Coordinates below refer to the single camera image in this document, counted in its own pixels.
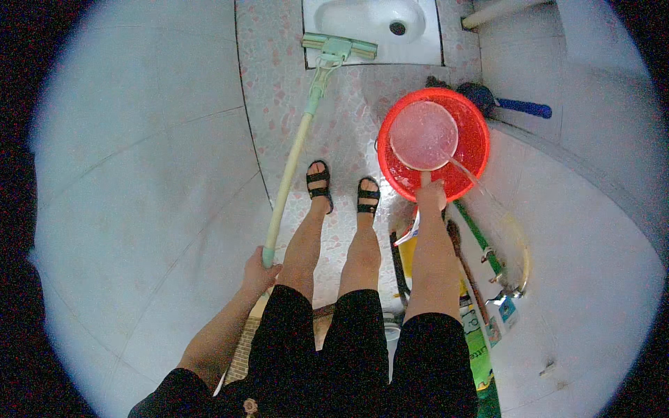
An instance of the sandal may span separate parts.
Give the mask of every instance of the sandal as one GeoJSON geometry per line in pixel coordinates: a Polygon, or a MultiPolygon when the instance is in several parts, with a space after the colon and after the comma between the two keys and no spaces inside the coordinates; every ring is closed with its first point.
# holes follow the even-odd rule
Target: sandal
{"type": "Polygon", "coordinates": [[[309,167],[311,168],[311,166],[316,163],[323,164],[324,170],[320,173],[306,175],[306,189],[309,192],[309,197],[311,199],[314,199],[316,196],[325,196],[328,198],[330,201],[330,211],[326,213],[326,215],[330,215],[332,211],[335,210],[335,204],[332,203],[332,195],[330,194],[330,169],[328,169],[328,165],[323,160],[315,160],[313,163],[309,164],[309,167]],[[320,180],[325,180],[325,187],[309,189],[309,183],[320,180]]]}
{"type": "Polygon", "coordinates": [[[371,213],[372,215],[376,216],[376,209],[379,206],[379,202],[381,201],[381,188],[379,187],[379,184],[377,181],[370,176],[363,177],[360,179],[358,182],[358,213],[371,213]],[[362,184],[363,180],[368,180],[374,183],[377,186],[377,189],[374,191],[371,190],[362,190],[362,184]],[[374,205],[363,205],[360,202],[360,199],[376,199],[377,202],[374,205]]]}

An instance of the foot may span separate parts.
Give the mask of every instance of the foot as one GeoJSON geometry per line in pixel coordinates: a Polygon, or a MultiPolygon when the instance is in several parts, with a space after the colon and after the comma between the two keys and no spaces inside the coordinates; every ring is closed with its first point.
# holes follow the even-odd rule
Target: foot
{"type": "Polygon", "coordinates": [[[358,183],[358,225],[371,226],[381,194],[379,185],[371,177],[365,177],[358,183]]]}
{"type": "Polygon", "coordinates": [[[325,215],[332,213],[330,172],[321,160],[311,163],[306,171],[306,188],[311,197],[311,210],[325,215]]]}

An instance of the floor drain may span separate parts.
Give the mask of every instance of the floor drain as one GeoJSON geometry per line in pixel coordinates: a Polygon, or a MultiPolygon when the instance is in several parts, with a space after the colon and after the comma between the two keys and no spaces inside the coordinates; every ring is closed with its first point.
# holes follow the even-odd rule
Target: floor drain
{"type": "Polygon", "coordinates": [[[407,32],[407,27],[402,22],[393,22],[390,24],[390,32],[397,36],[404,35],[407,32]]]}

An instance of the hand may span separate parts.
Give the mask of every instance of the hand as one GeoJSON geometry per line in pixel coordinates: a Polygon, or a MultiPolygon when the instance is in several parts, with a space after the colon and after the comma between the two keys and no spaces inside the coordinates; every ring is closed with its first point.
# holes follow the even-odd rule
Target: hand
{"type": "Polygon", "coordinates": [[[257,247],[244,267],[242,291],[259,298],[263,292],[274,285],[276,275],[279,274],[282,268],[281,264],[276,264],[268,269],[263,267],[262,246],[257,247]]]}
{"type": "Polygon", "coordinates": [[[425,210],[437,209],[441,211],[446,207],[446,193],[444,192],[444,180],[432,181],[429,171],[421,173],[421,188],[416,191],[418,207],[425,210]]]}

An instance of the green mop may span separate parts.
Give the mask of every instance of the green mop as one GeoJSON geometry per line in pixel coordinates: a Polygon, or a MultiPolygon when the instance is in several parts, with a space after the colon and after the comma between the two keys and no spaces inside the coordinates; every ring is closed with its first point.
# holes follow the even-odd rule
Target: green mop
{"type": "Polygon", "coordinates": [[[311,81],[311,87],[309,87],[309,101],[304,109],[302,122],[300,122],[295,141],[288,155],[288,162],[284,169],[284,176],[281,178],[279,193],[276,195],[270,228],[262,250],[262,263],[265,268],[269,268],[274,260],[276,238],[279,235],[281,217],[284,214],[290,184],[297,167],[297,160],[304,145],[306,131],[309,129],[311,120],[316,113],[316,108],[318,108],[318,103],[325,95],[325,89],[332,71],[341,67],[344,61],[351,55],[373,60],[377,54],[377,45],[375,43],[309,32],[305,33],[304,37],[302,37],[302,47],[319,49],[321,54],[316,59],[316,74],[313,81],[311,81]]]}

